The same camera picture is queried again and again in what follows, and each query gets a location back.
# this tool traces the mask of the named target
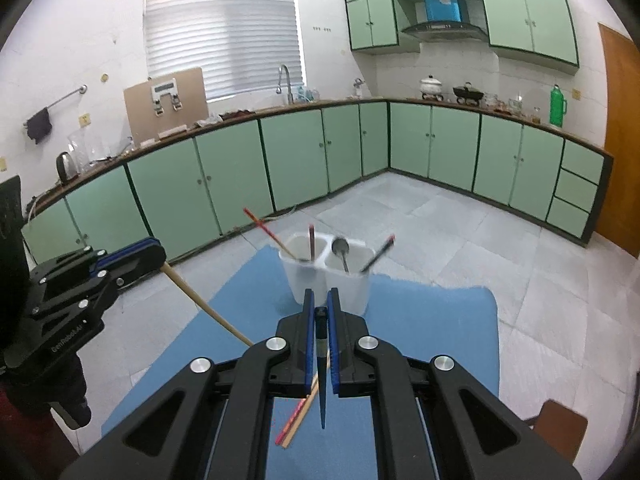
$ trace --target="drawer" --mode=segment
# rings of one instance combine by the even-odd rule
[[[560,178],[558,178],[558,186],[556,187],[556,196],[558,198],[577,205],[585,211],[591,211],[597,190],[598,186],[588,180],[584,180],[565,170],[560,170]]]
[[[583,176],[594,184],[600,182],[604,157],[576,142],[567,140],[564,143],[562,167],[572,173]]]
[[[554,198],[549,215],[546,217],[546,222],[577,238],[582,238],[587,218],[589,218],[588,213],[585,213],[582,209],[563,202],[559,198]]]

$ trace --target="window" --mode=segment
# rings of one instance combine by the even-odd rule
[[[294,0],[145,0],[146,64],[157,77],[202,67],[207,99],[302,84]]]

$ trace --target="wall outlet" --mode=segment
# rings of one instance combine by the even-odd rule
[[[91,114],[84,114],[78,117],[78,122],[80,123],[80,127],[84,128],[91,124]]]

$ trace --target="white wall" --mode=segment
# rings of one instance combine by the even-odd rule
[[[578,39],[580,70],[569,76],[534,64],[499,59],[487,44],[477,41],[423,43],[420,53],[376,57],[378,92],[385,96],[420,97],[420,79],[429,74],[451,88],[470,81],[487,93],[507,101],[523,96],[525,108],[541,109],[548,120],[549,93],[560,85],[568,100],[564,129],[592,143],[604,145],[607,125],[607,79],[598,22],[628,36],[606,0],[568,0]],[[571,90],[582,92],[574,100]]]
[[[374,58],[350,52],[344,0],[298,0],[298,9],[308,85],[322,98],[350,95],[357,77],[375,88]],[[147,78],[142,12],[143,0],[33,0],[17,23],[0,51],[0,156],[8,166],[0,180],[20,174],[23,204],[56,183],[55,158],[78,129],[79,115],[91,114],[86,132],[108,153],[130,134],[122,91]],[[89,87],[84,96],[51,109],[53,131],[36,146],[24,121],[82,84]],[[210,108],[263,108],[282,99],[274,91],[252,92]]]

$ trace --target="blue mat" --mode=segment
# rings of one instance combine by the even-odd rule
[[[270,247],[244,264],[209,304],[252,341],[274,335],[280,318],[301,309],[293,300],[278,253]],[[402,354],[422,361],[450,355],[498,394],[497,305],[487,288],[452,290],[373,275],[365,319],[370,334],[392,343]],[[241,356],[245,349],[207,314],[199,313],[116,407],[102,434],[193,358],[222,362]],[[274,403],[268,479],[377,478],[369,399],[339,399],[329,388],[326,429],[320,427],[316,400],[285,450],[273,441],[297,402],[276,399]]]

